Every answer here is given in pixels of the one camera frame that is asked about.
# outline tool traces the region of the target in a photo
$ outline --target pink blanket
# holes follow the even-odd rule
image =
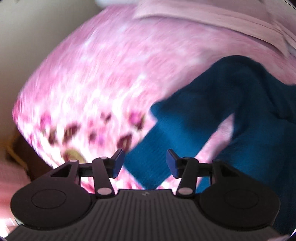
[[[296,8],[288,0],[140,0],[135,18],[151,16],[228,28],[296,57]]]
[[[155,124],[150,106],[190,83],[214,62],[243,55],[285,84],[296,83],[296,59],[232,30],[188,20],[133,19],[134,5],[112,6],[66,38],[20,92],[13,119],[25,139],[56,168],[132,149]],[[232,116],[197,155],[210,162],[227,145]],[[93,191],[91,178],[83,187]],[[114,189],[141,188],[123,168]],[[159,188],[176,190],[169,177]]]

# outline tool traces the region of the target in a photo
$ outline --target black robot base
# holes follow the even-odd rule
[[[125,154],[92,163],[64,163],[19,190],[11,210],[19,227],[7,241],[266,241],[279,237],[271,226],[278,196],[268,187],[223,161],[199,163],[167,151],[175,178],[172,190],[125,190],[115,195],[116,178]],[[197,177],[211,186],[195,193]],[[93,177],[95,194],[80,186]]]

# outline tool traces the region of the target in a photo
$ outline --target pink bedsheet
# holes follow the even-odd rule
[[[132,149],[155,124],[150,106],[189,84],[214,62],[248,56],[286,84],[296,59],[246,35],[188,20],[133,19],[134,5],[111,6],[66,38],[20,92],[13,119],[25,139],[56,168],[75,156],[91,162]],[[210,162],[229,142],[226,119],[197,154]],[[83,187],[93,191],[91,178]],[[139,189],[123,168],[114,189]],[[169,177],[159,188],[176,190]]]

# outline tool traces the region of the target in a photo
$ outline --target teal cloth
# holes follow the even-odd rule
[[[170,171],[166,150],[196,156],[218,125],[234,113],[231,143],[218,159],[267,184],[280,197],[274,227],[296,227],[296,86],[287,86],[243,56],[225,57],[171,97],[155,103],[157,124],[127,153],[125,167],[146,189]],[[209,186],[202,181],[197,192]]]

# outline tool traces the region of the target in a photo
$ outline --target logo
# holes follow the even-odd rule
[[[149,192],[142,193],[143,196],[148,196],[149,194],[150,194]]]

